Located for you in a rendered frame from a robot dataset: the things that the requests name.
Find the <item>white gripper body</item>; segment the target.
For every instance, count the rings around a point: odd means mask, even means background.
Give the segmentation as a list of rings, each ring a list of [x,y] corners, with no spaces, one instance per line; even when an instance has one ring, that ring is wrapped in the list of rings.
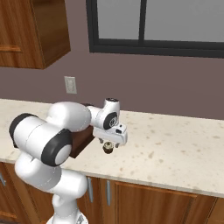
[[[93,135],[101,140],[109,141],[114,144],[125,145],[128,141],[127,130],[114,129],[98,129],[94,128]]]

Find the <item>brown cupcake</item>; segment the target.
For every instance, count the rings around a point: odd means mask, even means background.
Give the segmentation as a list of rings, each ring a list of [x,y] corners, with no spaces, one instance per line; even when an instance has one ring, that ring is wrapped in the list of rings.
[[[114,145],[111,142],[105,142],[102,148],[106,154],[110,154],[113,152]]]

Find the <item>dark brown tray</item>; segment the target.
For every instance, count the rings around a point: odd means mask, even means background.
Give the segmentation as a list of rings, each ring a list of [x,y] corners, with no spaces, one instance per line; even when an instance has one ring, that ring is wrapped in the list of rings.
[[[71,102],[69,104],[68,128],[72,131],[73,148],[70,153],[71,158],[78,155],[90,144],[93,137],[93,127],[91,123],[91,112],[86,104]]]

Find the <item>wooden base cupboard door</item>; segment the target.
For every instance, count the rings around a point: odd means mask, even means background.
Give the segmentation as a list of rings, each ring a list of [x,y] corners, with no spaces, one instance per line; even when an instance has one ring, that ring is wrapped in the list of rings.
[[[24,183],[14,164],[0,162],[0,224],[46,224],[53,215],[52,195]]]
[[[217,199],[207,224],[224,224],[224,199]]]
[[[106,200],[106,179],[101,180],[104,224],[206,224],[215,197],[177,192],[110,180],[111,204]]]
[[[79,209],[86,216],[88,224],[102,224],[100,180],[94,177],[90,178],[92,179],[94,201],[93,203],[90,202],[88,191],[86,191],[83,197],[77,199],[77,204]]]

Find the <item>black framed window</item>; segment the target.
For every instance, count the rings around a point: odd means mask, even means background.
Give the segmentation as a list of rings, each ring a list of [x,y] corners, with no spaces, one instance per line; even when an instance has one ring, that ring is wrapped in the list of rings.
[[[147,40],[144,37],[147,0],[140,1],[137,39],[100,38],[97,0],[86,0],[87,33],[91,53],[180,56],[224,59],[223,42]]]

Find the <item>white wall outlet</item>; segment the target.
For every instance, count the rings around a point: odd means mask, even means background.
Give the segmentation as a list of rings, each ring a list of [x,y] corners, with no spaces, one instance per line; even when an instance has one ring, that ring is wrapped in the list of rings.
[[[76,94],[76,81],[74,77],[65,76],[65,85],[66,85],[66,92],[68,94]]]

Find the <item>wooden wall cupboard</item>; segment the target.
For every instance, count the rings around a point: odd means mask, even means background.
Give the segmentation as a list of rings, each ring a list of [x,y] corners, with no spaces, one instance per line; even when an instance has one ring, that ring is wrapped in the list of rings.
[[[45,69],[70,51],[65,0],[0,0],[0,67]]]

